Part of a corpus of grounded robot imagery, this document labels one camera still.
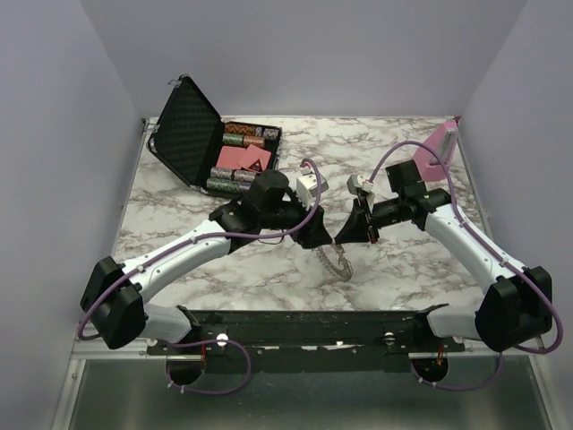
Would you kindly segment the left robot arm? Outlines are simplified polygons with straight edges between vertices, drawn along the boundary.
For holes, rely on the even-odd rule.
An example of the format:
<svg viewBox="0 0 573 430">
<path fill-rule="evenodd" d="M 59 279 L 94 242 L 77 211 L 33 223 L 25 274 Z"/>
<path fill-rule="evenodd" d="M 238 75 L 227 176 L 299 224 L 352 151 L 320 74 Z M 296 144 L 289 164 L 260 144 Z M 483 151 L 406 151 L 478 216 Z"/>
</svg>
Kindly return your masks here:
<svg viewBox="0 0 573 430">
<path fill-rule="evenodd" d="M 304 161 L 294 187 L 283 173 L 269 169 L 173 242 L 124 262 L 111 256 L 99 260 L 81 297 L 79 339 L 89 339 L 84 327 L 92 324 L 94 336 L 110 349 L 147 337 L 168 342 L 180 354 L 192 352 L 200 323 L 183 306 L 153 305 L 151 299 L 203 264 L 255 241 L 289 236 L 303 249 L 330 244 L 320 206 L 327 188 L 310 160 Z"/>
</svg>

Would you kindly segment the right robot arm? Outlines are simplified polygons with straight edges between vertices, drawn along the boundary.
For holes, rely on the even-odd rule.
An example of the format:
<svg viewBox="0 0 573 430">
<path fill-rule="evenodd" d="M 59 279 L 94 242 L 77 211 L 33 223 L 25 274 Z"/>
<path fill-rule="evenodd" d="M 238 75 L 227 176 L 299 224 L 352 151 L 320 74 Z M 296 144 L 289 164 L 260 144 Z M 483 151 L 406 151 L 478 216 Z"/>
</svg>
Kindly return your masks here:
<svg viewBox="0 0 573 430">
<path fill-rule="evenodd" d="M 452 193 L 427 188 L 413 161 L 386 172 L 396 196 L 383 202 L 374 200 L 373 185 L 363 176 L 348 178 L 353 207 L 336 244 L 375 244 L 382 228 L 411 222 L 440 242 L 483 291 L 480 305 L 423 310 L 411 331 L 419 349 L 430 351 L 444 338 L 457 337 L 503 352 L 552 329 L 552 278 L 543 267 L 528 268 L 502 251 L 463 214 Z"/>
</svg>

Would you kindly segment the metal disc keyring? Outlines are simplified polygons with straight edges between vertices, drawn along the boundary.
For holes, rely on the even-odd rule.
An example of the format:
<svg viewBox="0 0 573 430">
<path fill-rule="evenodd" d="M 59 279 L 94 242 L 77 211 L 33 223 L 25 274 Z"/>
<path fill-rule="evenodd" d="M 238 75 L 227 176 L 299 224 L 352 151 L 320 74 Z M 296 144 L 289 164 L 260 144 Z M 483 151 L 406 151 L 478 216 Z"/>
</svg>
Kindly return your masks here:
<svg viewBox="0 0 573 430">
<path fill-rule="evenodd" d="M 313 252 L 330 274 L 343 281 L 352 279 L 354 269 L 351 262 L 345 257 L 346 251 L 342 245 L 331 243 L 317 247 Z"/>
</svg>

